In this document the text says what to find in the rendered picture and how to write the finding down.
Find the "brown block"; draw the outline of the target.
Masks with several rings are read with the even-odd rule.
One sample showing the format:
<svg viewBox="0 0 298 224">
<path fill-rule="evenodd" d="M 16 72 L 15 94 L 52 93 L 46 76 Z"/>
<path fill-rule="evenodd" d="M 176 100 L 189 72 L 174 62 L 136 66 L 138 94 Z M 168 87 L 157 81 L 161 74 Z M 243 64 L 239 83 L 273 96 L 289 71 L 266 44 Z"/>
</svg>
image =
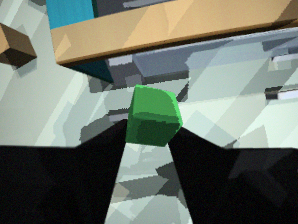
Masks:
<svg viewBox="0 0 298 224">
<path fill-rule="evenodd" d="M 0 23 L 0 63 L 22 67 L 36 57 L 26 34 Z"/>
</svg>

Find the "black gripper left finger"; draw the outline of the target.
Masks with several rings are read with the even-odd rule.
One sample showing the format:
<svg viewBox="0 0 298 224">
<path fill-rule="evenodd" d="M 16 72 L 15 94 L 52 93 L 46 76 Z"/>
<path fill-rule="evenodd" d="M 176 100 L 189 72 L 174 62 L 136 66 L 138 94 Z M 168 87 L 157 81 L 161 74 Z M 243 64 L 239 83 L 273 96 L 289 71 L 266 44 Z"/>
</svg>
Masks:
<svg viewBox="0 0 298 224">
<path fill-rule="evenodd" d="M 0 145 L 0 185 L 70 186 L 85 224 L 105 224 L 126 145 L 127 121 L 76 146 Z"/>
</svg>

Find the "green block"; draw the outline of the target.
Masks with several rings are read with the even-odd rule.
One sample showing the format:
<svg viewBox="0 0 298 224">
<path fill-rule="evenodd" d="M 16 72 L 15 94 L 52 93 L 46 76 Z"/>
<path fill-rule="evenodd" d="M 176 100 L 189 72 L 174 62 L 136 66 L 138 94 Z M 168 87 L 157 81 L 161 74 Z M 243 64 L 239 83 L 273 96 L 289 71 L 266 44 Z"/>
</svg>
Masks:
<svg viewBox="0 0 298 224">
<path fill-rule="evenodd" d="M 175 93 L 135 85 L 128 113 L 126 143 L 165 147 L 182 126 Z"/>
</svg>

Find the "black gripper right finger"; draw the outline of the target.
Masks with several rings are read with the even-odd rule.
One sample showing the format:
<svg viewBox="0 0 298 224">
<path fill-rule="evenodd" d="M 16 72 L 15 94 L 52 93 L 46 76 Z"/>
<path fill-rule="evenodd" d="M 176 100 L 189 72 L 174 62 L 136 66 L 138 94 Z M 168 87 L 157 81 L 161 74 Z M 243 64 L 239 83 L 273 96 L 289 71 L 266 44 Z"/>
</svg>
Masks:
<svg viewBox="0 0 298 224">
<path fill-rule="evenodd" d="M 293 147 L 226 149 L 184 127 L 168 146 L 192 224 L 213 224 L 240 172 L 298 170 L 298 149 Z"/>
</svg>

